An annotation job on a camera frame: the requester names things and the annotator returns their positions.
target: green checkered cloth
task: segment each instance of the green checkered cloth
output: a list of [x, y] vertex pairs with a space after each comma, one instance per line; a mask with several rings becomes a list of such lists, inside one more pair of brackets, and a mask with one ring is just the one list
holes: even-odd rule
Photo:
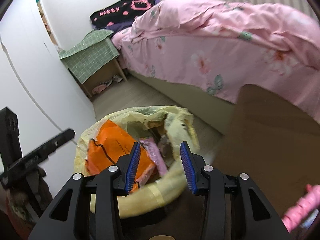
[[119, 56], [108, 37], [112, 33], [113, 31], [105, 29], [91, 31], [72, 49], [59, 52], [60, 60], [81, 84], [103, 65]]

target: garbage bag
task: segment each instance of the garbage bag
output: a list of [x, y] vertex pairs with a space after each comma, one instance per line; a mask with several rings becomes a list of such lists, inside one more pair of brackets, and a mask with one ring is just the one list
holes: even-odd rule
[[[195, 132], [193, 115], [185, 108], [177, 106], [133, 107], [108, 114], [79, 138], [76, 147], [74, 172], [90, 176], [86, 168], [87, 150], [91, 138], [95, 138], [101, 126], [111, 120], [134, 139], [150, 136], [150, 128], [164, 123], [164, 130], [170, 140], [174, 162], [168, 172], [157, 182], [145, 185], [127, 197], [118, 196], [120, 218], [138, 216], [165, 206], [176, 199], [187, 185], [181, 158], [180, 144], [187, 141], [190, 150], [199, 154], [199, 141]], [[92, 194], [90, 211], [95, 213], [95, 195]]]

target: shoe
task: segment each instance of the shoe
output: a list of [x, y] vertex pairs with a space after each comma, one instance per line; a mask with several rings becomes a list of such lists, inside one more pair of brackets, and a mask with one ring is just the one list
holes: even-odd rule
[[114, 81], [116, 81], [117, 83], [119, 83], [119, 82], [121, 82], [121, 81], [123, 80], [123, 78], [120, 77], [118, 74], [114, 75], [114, 76], [112, 77], [112, 79], [113, 79]]
[[106, 85], [106, 88], [107, 88], [108, 86], [111, 85], [111, 83], [112, 83], [112, 79], [107, 80], [107, 81], [100, 82], [100, 85]]

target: black bracket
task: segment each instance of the black bracket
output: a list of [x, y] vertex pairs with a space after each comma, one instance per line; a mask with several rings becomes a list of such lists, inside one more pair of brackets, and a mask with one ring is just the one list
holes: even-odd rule
[[0, 154], [4, 165], [0, 183], [4, 189], [15, 188], [25, 192], [31, 207], [39, 217], [43, 210], [28, 183], [28, 175], [38, 172], [38, 165], [74, 136], [75, 132], [67, 129], [22, 157], [18, 117], [7, 107], [0, 111]]
[[126, 196], [132, 190], [139, 159], [140, 145], [135, 142], [129, 155], [121, 156], [116, 165], [100, 174], [84, 177], [75, 173], [45, 210], [28, 239], [88, 240], [91, 194], [96, 194], [96, 240], [124, 239], [117, 195]]
[[224, 240], [225, 194], [231, 195], [232, 240], [290, 239], [281, 218], [248, 174], [241, 173], [237, 177], [222, 174], [218, 169], [206, 165], [200, 155], [191, 153], [186, 142], [181, 144], [182, 147], [188, 154], [186, 158], [190, 160], [182, 160], [185, 172], [190, 172], [191, 166], [195, 174], [193, 181], [196, 187], [187, 176], [191, 191], [195, 195], [206, 196], [201, 240]]

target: brown cloth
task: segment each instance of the brown cloth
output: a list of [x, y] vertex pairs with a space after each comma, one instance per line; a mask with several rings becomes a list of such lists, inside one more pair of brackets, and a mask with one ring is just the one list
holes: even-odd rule
[[213, 166], [232, 176], [247, 173], [282, 216], [306, 184], [320, 184], [319, 149], [316, 121], [278, 95], [245, 85]]

